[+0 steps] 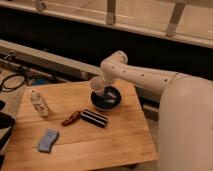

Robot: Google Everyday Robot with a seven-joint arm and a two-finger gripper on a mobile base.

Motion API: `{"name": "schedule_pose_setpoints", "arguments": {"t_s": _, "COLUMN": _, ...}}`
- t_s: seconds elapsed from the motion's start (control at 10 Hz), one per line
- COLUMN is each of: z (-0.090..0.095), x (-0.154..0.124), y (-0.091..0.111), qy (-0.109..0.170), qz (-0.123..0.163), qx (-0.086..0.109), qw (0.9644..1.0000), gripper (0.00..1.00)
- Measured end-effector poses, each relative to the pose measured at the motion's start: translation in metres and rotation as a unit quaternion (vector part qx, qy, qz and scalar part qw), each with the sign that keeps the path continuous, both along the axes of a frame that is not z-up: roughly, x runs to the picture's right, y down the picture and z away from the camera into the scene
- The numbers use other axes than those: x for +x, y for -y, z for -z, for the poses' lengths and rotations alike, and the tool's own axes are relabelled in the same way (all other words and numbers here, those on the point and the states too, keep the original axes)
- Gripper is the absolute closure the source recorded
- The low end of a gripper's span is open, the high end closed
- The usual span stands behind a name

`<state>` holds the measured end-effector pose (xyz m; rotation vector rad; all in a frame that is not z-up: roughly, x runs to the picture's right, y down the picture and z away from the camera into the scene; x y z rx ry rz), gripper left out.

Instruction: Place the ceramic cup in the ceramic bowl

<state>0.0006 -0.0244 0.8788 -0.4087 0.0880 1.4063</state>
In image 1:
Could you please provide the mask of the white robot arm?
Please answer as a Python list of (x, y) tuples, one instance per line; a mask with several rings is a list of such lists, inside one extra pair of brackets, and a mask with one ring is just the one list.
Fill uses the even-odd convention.
[(135, 67), (117, 51), (91, 79), (101, 96), (116, 79), (160, 96), (159, 171), (213, 171), (213, 81), (173, 71)]

